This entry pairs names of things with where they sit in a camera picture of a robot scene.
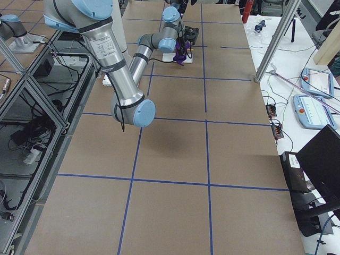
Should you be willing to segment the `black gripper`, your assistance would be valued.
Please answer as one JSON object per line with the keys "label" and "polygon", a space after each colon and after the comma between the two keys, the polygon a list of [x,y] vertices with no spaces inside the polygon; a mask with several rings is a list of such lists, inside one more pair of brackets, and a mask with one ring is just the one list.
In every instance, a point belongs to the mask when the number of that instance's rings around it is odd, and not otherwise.
{"label": "black gripper", "polygon": [[197,38],[199,35],[199,29],[193,28],[190,26],[186,26],[184,29],[184,41],[189,42],[192,46],[194,46],[197,42]]}

